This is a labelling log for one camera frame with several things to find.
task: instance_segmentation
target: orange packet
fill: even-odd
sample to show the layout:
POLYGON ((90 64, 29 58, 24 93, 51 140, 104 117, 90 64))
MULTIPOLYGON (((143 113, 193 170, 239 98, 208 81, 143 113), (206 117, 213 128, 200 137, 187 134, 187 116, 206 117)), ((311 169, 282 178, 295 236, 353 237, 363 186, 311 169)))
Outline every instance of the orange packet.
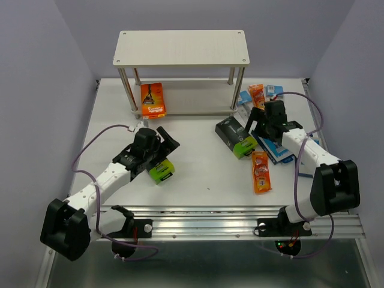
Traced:
POLYGON ((143 119, 159 118, 167 115, 161 83, 142 84, 141 87, 143 119))
POLYGON ((262 194, 272 189, 266 152, 252 152, 252 174, 255 194, 262 194))
POLYGON ((264 86, 262 84, 250 85, 248 90, 252 97, 253 106, 264 110, 264 86))

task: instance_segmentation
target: cable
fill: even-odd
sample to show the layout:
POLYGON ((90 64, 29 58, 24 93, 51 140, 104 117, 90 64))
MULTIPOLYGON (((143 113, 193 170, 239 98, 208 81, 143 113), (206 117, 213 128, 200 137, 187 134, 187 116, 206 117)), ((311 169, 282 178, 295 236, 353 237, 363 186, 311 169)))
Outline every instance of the cable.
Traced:
POLYGON ((89 173, 88 171, 85 171, 85 170, 81 170, 81 169, 76 169, 76 163, 77 161, 79 160, 80 156, 84 153, 84 151, 92 144, 95 142, 96 139, 98 139, 105 131, 109 130, 109 129, 112 129, 112 128, 115 128, 115 127, 123 127, 123 128, 126 128, 128 131, 130 130, 129 126, 126 126, 126 125, 122 125, 122 124, 116 124, 116 125, 111 125, 103 130, 101 130, 91 141, 89 141, 89 143, 87 145, 84 146, 84 148, 79 152, 79 154, 76 156, 76 158, 73 160, 72 162, 72 165, 71 165, 71 169, 74 173, 82 173, 82 174, 85 174, 87 175, 88 177, 90 177, 92 179, 92 182, 94 183, 95 185, 95 189, 96 189, 96 209, 97 209, 97 212, 96 212, 96 232, 99 233, 101 235, 101 237, 105 238, 105 239, 108 239, 109 241, 111 242, 114 242, 114 243, 117 243, 119 245, 123 245, 123 246, 127 246, 127 247, 130 247, 130 248, 140 248, 140 249, 150 249, 150 250, 155 250, 152 254, 149 254, 149 255, 146 255, 146 256, 143 256, 143 257, 139 257, 139 258, 133 258, 133 259, 129 259, 129 258, 124 258, 124 257, 120 257, 119 255, 115 255, 115 257, 123 260, 123 261, 126 261, 126 262, 133 262, 133 261, 141 261, 141 260, 145 260, 145 259, 148 259, 152 256, 155 256, 158 252, 159 252, 159 249, 156 247, 156 246, 145 246, 145 245, 136 245, 136 244, 129 244, 129 243, 126 243, 126 242, 122 242, 122 241, 119 241, 119 240, 116 240, 116 239, 113 239, 112 237, 109 237, 108 235, 104 234, 100 228, 99 228, 99 224, 100 224, 100 214, 101 214, 101 196, 100 196, 100 188, 99 186, 97 185, 97 181, 96 181, 96 178, 91 174, 89 173))
MULTIPOLYGON (((301 163, 301 157, 302 157, 302 154, 304 152, 304 147, 305 147, 305 143, 307 142, 308 140, 308 137, 313 134, 313 133, 316 133, 318 131, 320 131, 323 126, 324 126, 324 118, 323 118, 323 113, 322 111, 320 110, 320 107, 311 99, 309 98, 308 96, 302 94, 302 93, 298 93, 298 92, 281 92, 281 93, 278 93, 276 94, 276 98, 280 95, 283 95, 283 94, 293 94, 293 95, 298 95, 298 96, 301 96, 301 97, 304 97, 305 99, 307 99, 310 103, 313 104, 313 106, 317 109, 317 111, 319 112, 319 115, 320 115, 320 125, 317 129, 313 130, 313 131, 310 131, 307 133, 307 136, 306 138, 304 138, 304 140, 302 141, 301 143, 301 147, 300 147, 300 150, 299 150, 299 154, 298 154, 298 160, 296 162, 296 166, 295 166, 295 181, 294 181, 294 184, 293 184, 293 197, 294 197, 294 200, 295 200, 295 208, 296 208, 296 211, 298 213, 298 215, 306 222, 310 222, 311 220, 309 219, 306 219, 300 212, 299 210, 299 202, 298 202, 298 178, 299 178, 299 166, 300 166, 300 163, 301 163)), ((289 256, 291 259, 294 258, 294 259, 306 259, 306 258, 310 258, 310 257, 313 257, 313 256, 316 256, 318 255, 319 253, 321 253, 328 245, 329 243, 331 242, 331 239, 334 235, 334 231, 335 231, 335 221, 332 217, 332 215, 329 215, 330 219, 331 219, 331 233, 329 234, 329 238, 328 240, 325 242, 324 246, 322 248, 320 248, 318 251, 314 252, 314 253, 311 253, 311 254, 308 254, 308 255, 303 255, 303 256, 290 256, 290 255, 287 255, 289 256)), ((270 249, 267 249, 267 248, 264 248, 264 247, 260 247, 264 250, 268 250, 270 252, 273 252, 273 253, 276 253, 276 251, 272 251, 270 249)))

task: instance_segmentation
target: black and green box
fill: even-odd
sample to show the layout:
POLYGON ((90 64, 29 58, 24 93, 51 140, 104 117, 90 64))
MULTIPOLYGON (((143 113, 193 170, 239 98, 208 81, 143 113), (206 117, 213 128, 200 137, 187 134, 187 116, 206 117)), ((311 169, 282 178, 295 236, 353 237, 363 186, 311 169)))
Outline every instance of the black and green box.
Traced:
POLYGON ((151 178, 155 181, 155 183, 159 184, 174 174, 175 167, 167 158, 165 158, 159 163, 150 163, 146 170, 151 178))
POLYGON ((256 140, 233 116, 216 124, 215 132, 238 159, 250 155, 257 145, 256 140))

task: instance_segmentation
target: shelf lower board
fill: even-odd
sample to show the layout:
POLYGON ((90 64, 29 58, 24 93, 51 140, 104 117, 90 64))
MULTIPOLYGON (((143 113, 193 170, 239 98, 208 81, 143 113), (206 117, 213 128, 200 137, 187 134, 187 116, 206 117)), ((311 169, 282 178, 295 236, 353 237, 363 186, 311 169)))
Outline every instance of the shelf lower board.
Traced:
MULTIPOLYGON (((235 85, 228 85, 228 79, 167 80, 159 79, 163 84, 167 115, 229 115, 235 85)), ((155 83, 142 81, 142 84, 155 83)), ((134 114, 141 114, 140 86, 130 79, 130 85, 139 108, 134 114)))

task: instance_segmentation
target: purple cable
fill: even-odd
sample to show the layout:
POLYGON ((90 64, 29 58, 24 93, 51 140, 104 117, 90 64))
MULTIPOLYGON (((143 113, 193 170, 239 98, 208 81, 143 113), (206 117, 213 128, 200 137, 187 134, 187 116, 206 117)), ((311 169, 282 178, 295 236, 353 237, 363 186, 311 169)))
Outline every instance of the purple cable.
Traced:
MULTIPOLYGON (((308 137, 313 134, 313 133, 316 133, 318 131, 320 131, 322 128, 323 128, 323 125, 324 125, 324 119, 323 119, 323 113, 322 111, 320 110, 320 108, 317 106, 317 104, 312 100, 310 99, 309 97, 307 97, 306 95, 302 94, 302 93, 298 93, 298 92, 281 92, 281 93, 278 93, 276 94, 276 98, 279 96, 279 95, 283 95, 283 94, 293 94, 293 95, 299 95, 301 97, 304 97, 305 99, 307 99, 310 103, 313 104, 314 107, 316 107, 317 111, 319 112, 319 115, 320 115, 320 126, 311 131, 311 132, 308 132, 307 133, 307 137, 302 141, 301 143, 301 146, 300 146, 300 150, 299 150, 299 154, 298 154, 298 160, 296 162, 296 166, 295 166, 295 181, 294 181, 294 185, 293 185, 293 197, 294 197, 294 200, 295 200, 295 208, 296 208, 296 211, 297 213, 299 214, 299 216, 304 220, 304 221, 307 221, 307 222, 310 222, 311 220, 309 219, 306 219, 300 212, 299 210, 299 202, 298 202, 298 178, 299 178, 299 166, 300 166, 300 163, 301 163, 301 157, 302 157, 302 154, 304 152, 304 147, 305 147, 305 143, 307 142, 308 140, 308 137)), ((320 248, 318 251, 314 252, 314 253, 311 253, 311 254, 308 254, 308 255, 303 255, 303 256, 293 256, 293 258, 295 259, 306 259, 306 258, 310 258, 310 257, 313 257, 313 256, 316 256, 318 255, 319 253, 321 253, 328 245, 329 243, 331 242, 331 239, 334 235, 334 230, 335 230, 335 222, 334 222, 334 219, 332 217, 332 215, 329 215, 330 219, 331 219, 331 233, 329 234, 329 238, 327 240, 327 242, 324 244, 324 246, 322 248, 320 248)), ((264 248, 264 247, 261 247, 263 248, 264 250, 268 250, 270 252, 273 252, 273 253, 276 253, 276 251, 272 251, 272 250, 269 250, 267 248, 264 248)))
POLYGON ((143 257, 139 257, 139 258, 133 258, 133 259, 130 259, 130 258, 123 258, 123 257, 120 257, 119 255, 115 255, 117 258, 123 260, 123 261, 127 261, 127 262, 133 262, 133 261, 141 261, 141 260, 145 260, 145 259, 148 259, 152 256, 155 256, 158 252, 159 252, 159 249, 156 247, 156 246, 145 246, 145 245, 135 245, 135 244, 129 244, 129 243, 126 243, 126 242, 122 242, 122 241, 118 241, 116 239, 113 239, 112 237, 109 237, 108 235, 105 235, 102 231, 100 231, 100 228, 99 228, 99 223, 100 223, 100 214, 101 214, 101 196, 100 196, 100 188, 99 186, 96 184, 96 178, 90 174, 88 171, 85 171, 85 170, 80 170, 80 169, 76 169, 75 165, 76 165, 76 162, 79 160, 80 156, 84 153, 84 151, 92 144, 95 142, 95 140, 97 138, 99 138, 105 131, 109 130, 109 129, 112 129, 112 128, 115 128, 115 127, 123 127, 123 128, 126 128, 126 129, 130 129, 129 126, 126 126, 126 125, 123 125, 123 124, 116 124, 116 125, 111 125, 105 129, 103 129, 101 132, 99 132, 91 141, 89 141, 89 143, 87 145, 84 146, 84 148, 80 151, 80 153, 76 156, 76 158, 73 160, 72 162, 72 165, 71 165, 71 169, 74 173, 82 173, 82 174, 85 174, 87 175, 88 177, 90 177, 92 179, 92 182, 94 183, 95 185, 95 189, 96 189, 96 208, 97 208, 97 212, 96 212, 96 231, 97 233, 99 233, 101 235, 101 237, 103 238, 106 238, 108 240, 110 240, 111 242, 114 242, 114 243, 117 243, 119 245, 123 245, 123 246, 127 246, 127 247, 130 247, 130 248, 141 248, 141 249, 151 249, 151 250, 155 250, 152 254, 150 255, 146 255, 146 256, 143 256, 143 257))

